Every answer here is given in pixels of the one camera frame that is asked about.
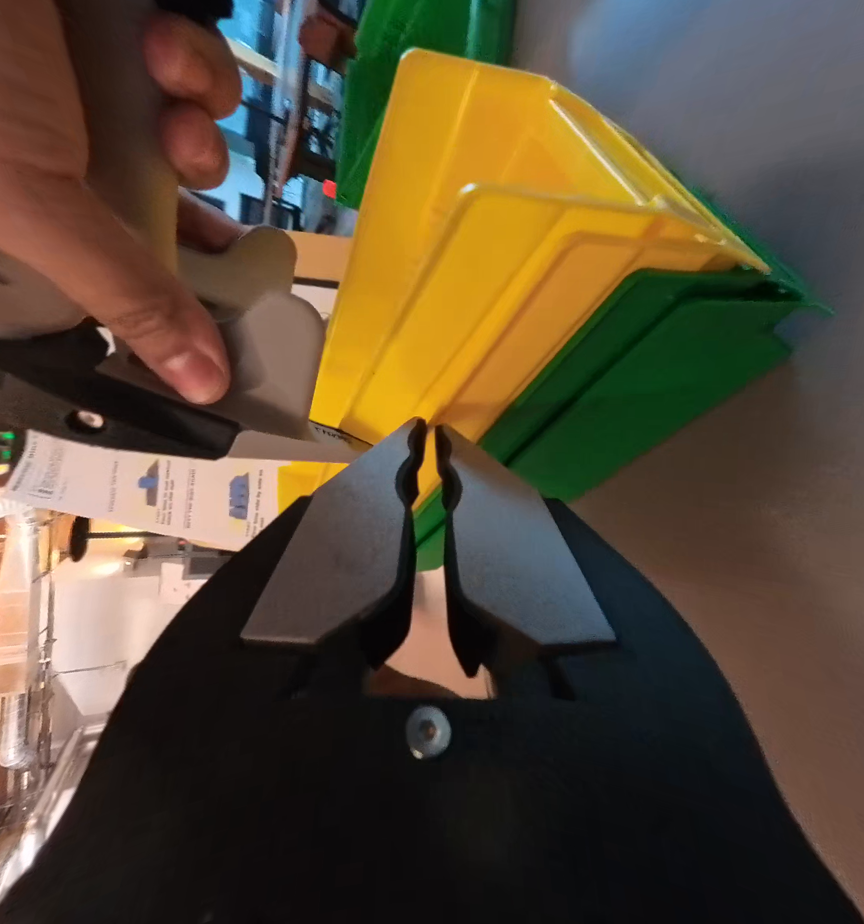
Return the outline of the yellow plastic bin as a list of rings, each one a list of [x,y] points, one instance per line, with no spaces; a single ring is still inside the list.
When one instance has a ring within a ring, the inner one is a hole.
[[[552,80],[403,54],[311,415],[371,444],[407,419],[479,442],[634,271],[767,264]]]

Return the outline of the green plastic bin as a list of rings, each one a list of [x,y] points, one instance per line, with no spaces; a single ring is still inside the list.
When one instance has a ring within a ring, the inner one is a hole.
[[[507,65],[515,1],[372,1],[347,64],[336,138],[336,200],[360,209],[400,59],[423,49]]]
[[[792,354],[832,315],[693,189],[768,271],[628,275],[478,442],[541,495],[574,502]]]

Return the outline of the black knob with threaded rod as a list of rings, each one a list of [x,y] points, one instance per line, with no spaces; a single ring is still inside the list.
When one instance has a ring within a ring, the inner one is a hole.
[[[88,553],[92,539],[147,539],[157,534],[151,530],[139,530],[125,527],[117,530],[95,530],[89,517],[77,515],[72,521],[67,547],[68,558],[80,562]]]

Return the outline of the person's right hand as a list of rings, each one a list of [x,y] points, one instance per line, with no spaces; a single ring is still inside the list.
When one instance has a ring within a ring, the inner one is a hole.
[[[88,134],[54,2],[0,2],[0,250],[50,280],[86,316],[126,341],[183,398],[207,405],[230,384],[230,362],[207,310],[128,233],[89,188]],[[161,150],[178,176],[184,240],[228,248],[243,228],[198,202],[226,177],[218,121],[241,102],[241,77],[216,20],[149,17],[145,67],[168,98]]]

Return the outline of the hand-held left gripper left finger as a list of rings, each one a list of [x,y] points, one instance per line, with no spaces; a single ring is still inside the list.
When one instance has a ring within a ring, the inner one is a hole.
[[[351,642],[369,668],[400,648],[413,607],[426,433],[422,419],[405,422],[310,495],[243,641],[303,653]]]

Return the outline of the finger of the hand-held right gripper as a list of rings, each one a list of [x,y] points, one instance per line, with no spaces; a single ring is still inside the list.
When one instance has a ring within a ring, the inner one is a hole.
[[[298,435],[241,430],[226,457],[349,464],[366,451],[367,443],[348,433],[325,426],[305,426]]]

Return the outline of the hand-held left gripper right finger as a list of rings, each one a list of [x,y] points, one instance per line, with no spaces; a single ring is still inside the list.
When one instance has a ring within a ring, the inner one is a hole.
[[[449,426],[435,431],[449,639],[466,676],[617,644],[546,500]]]

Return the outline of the silver flexible duct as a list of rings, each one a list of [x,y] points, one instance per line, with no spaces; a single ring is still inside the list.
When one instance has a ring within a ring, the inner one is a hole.
[[[0,692],[0,767],[41,768],[50,751],[50,676],[41,667],[23,691]]]

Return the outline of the white printed bin label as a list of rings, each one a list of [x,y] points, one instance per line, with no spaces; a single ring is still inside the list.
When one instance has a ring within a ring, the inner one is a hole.
[[[32,507],[236,552],[278,515],[282,465],[116,451],[31,432],[7,493]]]

